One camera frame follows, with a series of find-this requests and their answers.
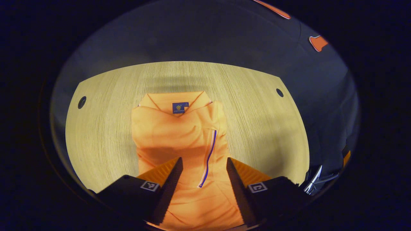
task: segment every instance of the clothing label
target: clothing label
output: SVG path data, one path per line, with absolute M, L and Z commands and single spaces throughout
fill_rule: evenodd
M 184 107 L 188 107 L 188 102 L 173 103 L 173 114 L 181 114 L 185 112 Z

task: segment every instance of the table surface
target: table surface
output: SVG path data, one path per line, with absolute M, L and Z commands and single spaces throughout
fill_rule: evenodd
M 66 143 L 82 183 L 98 193 L 124 174 L 139 174 L 131 109 L 146 93 L 203 90 L 223 103 L 233 158 L 273 178 L 304 181 L 307 135 L 280 78 L 231 65 L 181 61 L 119 68 L 79 83 L 67 114 Z M 86 102 L 78 109 L 83 96 Z

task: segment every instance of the orange object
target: orange object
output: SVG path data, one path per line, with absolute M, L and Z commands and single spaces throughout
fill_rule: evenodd
M 225 230 L 244 224 L 226 171 L 226 131 L 221 102 L 205 92 L 146 94 L 132 109 L 140 174 L 182 157 L 183 171 L 157 227 Z
M 237 170 L 238 175 L 240 176 L 240 179 L 244 185 L 244 187 L 247 187 L 248 185 L 259 183 L 262 181 L 270 180 L 271 177 L 268 175 L 236 160 L 233 158 L 230 158 L 231 161 L 234 164 L 234 167 Z
M 308 37 L 308 40 L 310 41 L 314 49 L 318 52 L 321 52 L 323 50 L 323 47 L 328 44 L 328 42 L 320 35 L 317 37 L 310 36 Z
M 351 157 L 351 151 L 348 151 L 347 155 L 343 159 L 343 161 L 344 161 L 344 163 L 342 165 L 343 167 L 345 167 L 345 165 L 348 163 L 348 161 L 350 160 L 350 157 Z
M 177 163 L 178 158 L 174 158 L 166 163 L 159 165 L 147 172 L 140 174 L 137 178 L 154 182 L 159 184 L 163 187 L 164 183 L 166 182 L 167 178 L 170 175 L 171 170 L 173 170 L 175 164 Z
M 262 2 L 262 1 L 259 1 L 259 0 L 253 0 L 253 1 L 260 3 L 261 5 L 265 6 L 266 8 L 269 8 L 270 10 L 272 10 L 275 13 L 279 14 L 283 18 L 291 19 L 291 16 L 289 14 L 287 14 L 286 12 L 284 12 L 284 11 L 278 9 L 278 8 L 275 8 L 272 5 L 269 5 L 269 4 L 267 4 L 265 2 Z

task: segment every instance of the folded shirt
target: folded shirt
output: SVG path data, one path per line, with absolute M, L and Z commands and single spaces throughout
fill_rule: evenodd
M 176 157 L 183 161 L 159 228 L 225 230 L 244 224 L 226 170 L 226 131 L 221 102 L 204 91 L 146 94 L 132 109 L 139 173 Z

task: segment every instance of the zipper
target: zipper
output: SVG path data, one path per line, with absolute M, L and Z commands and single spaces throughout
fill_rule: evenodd
M 211 149 L 210 149 L 210 153 L 209 153 L 208 156 L 207 156 L 207 162 L 205 163 L 205 164 L 206 164 L 206 165 L 205 165 L 206 168 L 205 168 L 205 170 L 204 170 L 203 177 L 201 178 L 200 184 L 198 185 L 199 188 L 202 188 L 202 187 L 203 187 L 203 184 L 204 184 L 205 180 L 207 179 L 208 169 L 209 169 L 209 167 L 208 167 L 208 162 L 209 162 L 210 157 L 211 157 L 211 154 L 212 154 L 212 152 L 213 152 L 213 150 L 214 150 L 214 145 L 215 145 L 215 138 L 216 138 L 216 136 L 217 136 L 217 130 L 213 130 Z

